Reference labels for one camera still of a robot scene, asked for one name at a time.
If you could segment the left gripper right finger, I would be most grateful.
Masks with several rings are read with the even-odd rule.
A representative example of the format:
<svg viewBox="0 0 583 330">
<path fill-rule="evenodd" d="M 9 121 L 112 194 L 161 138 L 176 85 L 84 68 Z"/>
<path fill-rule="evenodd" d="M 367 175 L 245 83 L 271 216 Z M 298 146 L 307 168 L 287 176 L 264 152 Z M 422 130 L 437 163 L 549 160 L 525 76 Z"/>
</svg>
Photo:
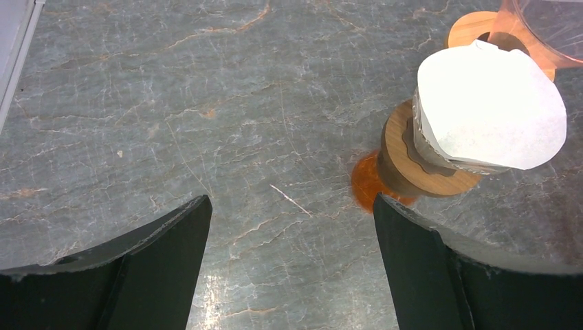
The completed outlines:
<svg viewBox="0 0 583 330">
<path fill-rule="evenodd" d="M 400 329 L 581 329 L 582 268 L 475 241 L 378 194 L 375 228 Z"/>
</svg>

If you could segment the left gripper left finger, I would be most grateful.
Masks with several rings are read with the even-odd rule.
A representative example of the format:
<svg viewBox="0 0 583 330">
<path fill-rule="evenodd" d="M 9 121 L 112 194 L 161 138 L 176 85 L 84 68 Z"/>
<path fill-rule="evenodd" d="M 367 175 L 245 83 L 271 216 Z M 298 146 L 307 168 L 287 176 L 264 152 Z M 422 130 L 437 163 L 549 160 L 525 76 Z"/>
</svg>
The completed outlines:
<svg viewBox="0 0 583 330">
<path fill-rule="evenodd" d="M 110 241 L 1 271 L 2 329 L 185 329 L 212 204 L 196 197 Z"/>
</svg>

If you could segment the dark wooden ring holder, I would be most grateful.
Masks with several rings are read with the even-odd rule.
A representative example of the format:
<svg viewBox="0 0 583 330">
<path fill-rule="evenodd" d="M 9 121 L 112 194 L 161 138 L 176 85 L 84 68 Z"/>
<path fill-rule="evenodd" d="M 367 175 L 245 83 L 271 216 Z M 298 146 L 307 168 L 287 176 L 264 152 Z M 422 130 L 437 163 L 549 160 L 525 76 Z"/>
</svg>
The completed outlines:
<svg viewBox="0 0 583 330">
<path fill-rule="evenodd" d="M 396 106 L 382 129 L 377 173 L 383 185 L 400 197 L 451 197 L 475 187 L 479 174 L 454 170 L 424 159 L 414 144 L 412 101 Z"/>
</svg>

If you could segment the clear glass dripper cone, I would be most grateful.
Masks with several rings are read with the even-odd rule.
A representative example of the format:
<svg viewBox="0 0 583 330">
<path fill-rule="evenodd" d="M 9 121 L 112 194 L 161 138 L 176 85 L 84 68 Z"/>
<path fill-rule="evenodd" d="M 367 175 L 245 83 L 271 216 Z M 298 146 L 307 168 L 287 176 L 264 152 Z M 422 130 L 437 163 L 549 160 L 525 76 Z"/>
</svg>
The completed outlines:
<svg viewBox="0 0 583 330">
<path fill-rule="evenodd" d="M 475 160 L 454 159 L 446 154 L 435 140 L 434 133 L 421 105 L 419 91 L 412 97 L 412 115 L 406 120 L 402 134 L 409 158 L 428 174 L 441 174 L 451 177 L 454 171 L 465 171 L 477 175 L 497 175 L 507 172 L 508 167 L 478 162 Z"/>
</svg>

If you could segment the white paper coffee filter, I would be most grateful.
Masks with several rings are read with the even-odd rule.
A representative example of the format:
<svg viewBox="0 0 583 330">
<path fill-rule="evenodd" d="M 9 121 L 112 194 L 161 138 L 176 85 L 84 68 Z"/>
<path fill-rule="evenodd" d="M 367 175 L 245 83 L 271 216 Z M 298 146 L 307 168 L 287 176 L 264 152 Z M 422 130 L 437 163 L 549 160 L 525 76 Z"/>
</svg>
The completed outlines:
<svg viewBox="0 0 583 330">
<path fill-rule="evenodd" d="M 427 57 L 417 87 L 435 140 L 456 160 L 530 170 L 567 139 L 567 110 L 526 53 L 475 40 Z"/>
</svg>

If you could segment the light wooden ring holder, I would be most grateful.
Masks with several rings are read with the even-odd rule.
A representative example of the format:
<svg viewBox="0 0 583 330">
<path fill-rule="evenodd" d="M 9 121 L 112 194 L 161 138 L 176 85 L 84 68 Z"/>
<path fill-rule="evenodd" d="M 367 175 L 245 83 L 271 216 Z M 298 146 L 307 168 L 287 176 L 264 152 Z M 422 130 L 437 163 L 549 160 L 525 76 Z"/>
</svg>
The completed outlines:
<svg viewBox="0 0 583 330">
<path fill-rule="evenodd" d="M 478 11 L 466 14 L 452 25 L 443 46 L 469 45 L 476 39 L 488 41 L 490 36 L 502 50 L 518 49 L 527 53 L 550 80 L 555 80 L 556 65 L 548 59 L 550 50 L 512 13 Z"/>
</svg>

